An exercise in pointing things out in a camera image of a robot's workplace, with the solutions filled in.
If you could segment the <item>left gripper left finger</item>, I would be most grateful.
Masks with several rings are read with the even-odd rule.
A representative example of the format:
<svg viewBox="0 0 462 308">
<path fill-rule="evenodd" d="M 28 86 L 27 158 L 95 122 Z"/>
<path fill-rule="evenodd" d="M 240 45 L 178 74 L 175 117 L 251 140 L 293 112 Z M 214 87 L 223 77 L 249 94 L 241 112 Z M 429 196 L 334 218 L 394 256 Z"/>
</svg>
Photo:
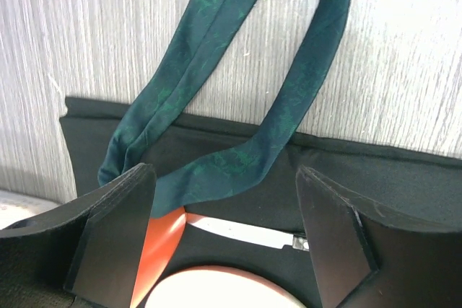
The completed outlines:
<svg viewBox="0 0 462 308">
<path fill-rule="evenodd" d="M 130 307 L 156 173 L 107 185 L 1 230 L 2 307 Z"/>
</svg>

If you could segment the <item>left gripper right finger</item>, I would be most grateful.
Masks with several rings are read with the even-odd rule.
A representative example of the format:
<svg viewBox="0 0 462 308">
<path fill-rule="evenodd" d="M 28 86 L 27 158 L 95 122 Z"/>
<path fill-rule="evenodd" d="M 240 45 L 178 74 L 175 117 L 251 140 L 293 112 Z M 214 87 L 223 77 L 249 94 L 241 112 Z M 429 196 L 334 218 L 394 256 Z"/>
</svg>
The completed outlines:
<svg viewBox="0 0 462 308">
<path fill-rule="evenodd" d="M 364 197 L 310 167 L 297 197 L 324 307 L 459 307 L 461 230 Z"/>
</svg>

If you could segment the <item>dark green tie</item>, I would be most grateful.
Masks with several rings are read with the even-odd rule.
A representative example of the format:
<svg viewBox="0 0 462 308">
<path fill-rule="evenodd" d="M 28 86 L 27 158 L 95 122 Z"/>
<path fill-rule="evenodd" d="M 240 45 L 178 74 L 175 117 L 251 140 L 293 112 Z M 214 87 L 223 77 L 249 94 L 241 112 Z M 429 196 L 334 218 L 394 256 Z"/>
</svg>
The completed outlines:
<svg viewBox="0 0 462 308">
<path fill-rule="evenodd" d="M 210 124 L 225 106 L 250 115 L 255 104 L 234 100 L 210 78 L 258 0 L 189 0 L 152 79 L 129 106 L 110 138 L 97 181 L 106 185 L 140 163 L 180 115 L 202 107 Z M 163 175 L 152 215 L 192 203 L 222 200 L 259 184 L 312 105 L 344 34 L 351 0 L 318 0 L 287 75 L 256 133 L 242 144 L 214 149 Z"/>
</svg>

